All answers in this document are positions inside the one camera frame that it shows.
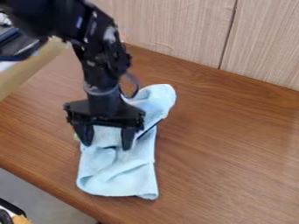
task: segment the floor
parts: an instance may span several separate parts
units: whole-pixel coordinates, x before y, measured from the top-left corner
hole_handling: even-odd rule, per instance
[[[0,198],[23,209],[33,224],[96,223],[93,218],[3,169],[0,169]]]

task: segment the tabletop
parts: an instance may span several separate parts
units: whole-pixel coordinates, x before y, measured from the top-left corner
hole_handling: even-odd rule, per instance
[[[64,102],[84,99],[72,50],[0,103],[0,166],[103,223],[298,223],[299,93],[129,46],[142,84],[169,83],[155,201],[75,185],[79,144]]]

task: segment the light blue towel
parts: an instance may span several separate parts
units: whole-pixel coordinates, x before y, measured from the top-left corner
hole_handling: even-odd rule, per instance
[[[80,147],[77,186],[93,195],[157,199],[156,126],[153,125],[167,117],[176,98],[170,85],[153,85],[141,89],[134,99],[126,100],[146,111],[144,131],[148,131],[136,133],[130,150],[122,149],[121,129],[94,126],[93,144]]]

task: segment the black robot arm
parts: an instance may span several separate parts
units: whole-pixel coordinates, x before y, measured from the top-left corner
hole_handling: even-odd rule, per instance
[[[36,39],[57,36],[71,42],[84,71],[87,99],[64,105],[67,121],[87,146],[94,125],[122,129],[122,147],[128,150],[145,113],[128,105],[119,88],[131,57],[121,43],[114,20],[83,0],[6,0],[1,8],[13,24]]]

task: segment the wooden wall panel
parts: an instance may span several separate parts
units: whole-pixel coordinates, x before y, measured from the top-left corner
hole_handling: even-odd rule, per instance
[[[239,0],[221,68],[299,90],[299,1]]]
[[[235,0],[94,0],[124,41],[218,67]]]

